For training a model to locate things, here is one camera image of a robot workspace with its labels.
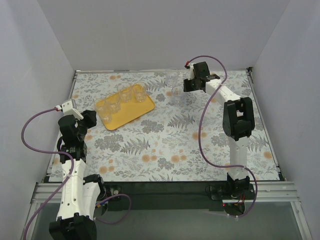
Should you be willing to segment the clear drinking glass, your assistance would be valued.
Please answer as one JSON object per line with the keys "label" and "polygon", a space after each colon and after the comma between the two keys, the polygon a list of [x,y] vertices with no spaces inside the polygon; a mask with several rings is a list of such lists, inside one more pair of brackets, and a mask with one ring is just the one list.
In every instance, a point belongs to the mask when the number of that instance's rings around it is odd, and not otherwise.
{"label": "clear drinking glass", "polygon": [[106,101],[112,113],[117,113],[121,110],[121,98],[118,93],[109,96]]}

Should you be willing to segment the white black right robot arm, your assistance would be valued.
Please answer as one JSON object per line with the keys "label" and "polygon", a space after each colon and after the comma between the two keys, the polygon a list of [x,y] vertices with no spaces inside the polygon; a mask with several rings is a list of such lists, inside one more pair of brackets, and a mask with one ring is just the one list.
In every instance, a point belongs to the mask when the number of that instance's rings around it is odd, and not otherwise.
{"label": "white black right robot arm", "polygon": [[250,189],[250,177],[247,170],[247,151],[249,138],[255,129],[253,101],[250,97],[241,97],[225,86],[228,74],[223,80],[210,74],[205,61],[186,62],[189,77],[183,80],[183,91],[201,90],[210,98],[215,98],[223,107],[222,128],[228,137],[230,160],[227,168],[226,189],[230,195],[239,196]]}

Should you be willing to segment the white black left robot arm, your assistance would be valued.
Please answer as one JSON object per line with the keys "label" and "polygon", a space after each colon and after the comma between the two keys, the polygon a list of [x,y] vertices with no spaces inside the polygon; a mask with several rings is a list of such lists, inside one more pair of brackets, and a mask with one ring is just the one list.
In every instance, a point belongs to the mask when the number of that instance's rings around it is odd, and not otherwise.
{"label": "white black left robot arm", "polygon": [[57,143],[62,167],[61,201],[56,221],[49,224],[49,233],[54,240],[95,240],[97,227],[94,211],[97,200],[106,195],[104,182],[99,174],[84,176],[88,129],[97,124],[94,110],[82,112],[83,119],[73,115],[59,119],[61,137]]}

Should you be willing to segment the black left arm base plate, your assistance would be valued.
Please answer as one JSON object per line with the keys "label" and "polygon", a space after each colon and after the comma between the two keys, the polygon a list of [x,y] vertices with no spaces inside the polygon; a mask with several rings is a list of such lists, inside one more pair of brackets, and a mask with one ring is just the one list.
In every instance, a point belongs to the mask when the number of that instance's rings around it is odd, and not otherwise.
{"label": "black left arm base plate", "polygon": [[108,210],[107,198],[117,196],[118,190],[109,191],[104,185],[99,185],[98,182],[89,182],[83,186],[83,210],[86,216],[90,219],[94,218],[95,210],[98,210],[97,216],[102,216]]}

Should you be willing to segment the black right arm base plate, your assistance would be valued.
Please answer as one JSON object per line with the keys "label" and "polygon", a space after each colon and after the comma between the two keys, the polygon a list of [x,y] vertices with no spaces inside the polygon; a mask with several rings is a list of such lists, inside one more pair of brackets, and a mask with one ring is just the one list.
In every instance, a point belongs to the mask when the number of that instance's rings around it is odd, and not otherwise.
{"label": "black right arm base plate", "polygon": [[222,209],[227,215],[234,217],[243,215],[246,211],[245,201],[253,200],[256,196],[252,184],[248,189],[234,192],[229,191],[222,184],[207,185],[204,190],[212,201],[221,202]]}

